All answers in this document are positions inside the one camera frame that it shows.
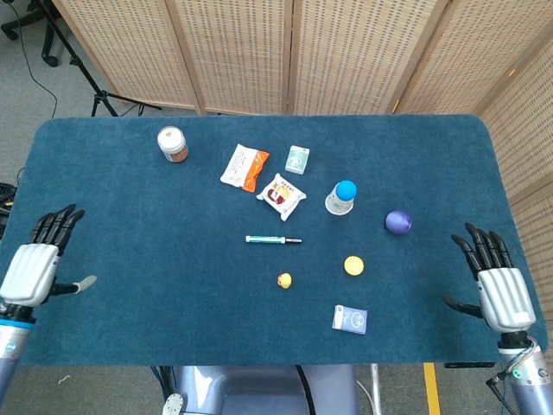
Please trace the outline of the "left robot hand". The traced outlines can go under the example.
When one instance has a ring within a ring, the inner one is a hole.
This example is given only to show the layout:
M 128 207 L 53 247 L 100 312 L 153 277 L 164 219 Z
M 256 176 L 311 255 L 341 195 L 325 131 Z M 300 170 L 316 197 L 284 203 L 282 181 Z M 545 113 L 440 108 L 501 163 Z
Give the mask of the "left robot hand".
M 77 294 L 96 282 L 94 275 L 69 284 L 57 281 L 61 257 L 85 214 L 70 204 L 36 222 L 28 242 L 16 250 L 1 284 L 1 322 L 34 324 L 34 309 L 50 297 Z

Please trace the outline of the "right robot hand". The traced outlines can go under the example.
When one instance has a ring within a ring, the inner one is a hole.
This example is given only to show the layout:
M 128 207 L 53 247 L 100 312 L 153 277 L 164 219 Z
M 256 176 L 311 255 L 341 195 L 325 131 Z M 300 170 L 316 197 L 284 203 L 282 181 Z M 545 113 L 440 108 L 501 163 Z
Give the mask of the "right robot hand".
M 479 294 L 478 304 L 460 302 L 450 295 L 442 301 L 452 310 L 482 319 L 496 333 L 507 335 L 528 330 L 536 321 L 529 290 L 522 272 L 514 266 L 510 251 L 494 231 L 484 231 L 468 222 L 472 240 L 452 235 L 472 273 Z

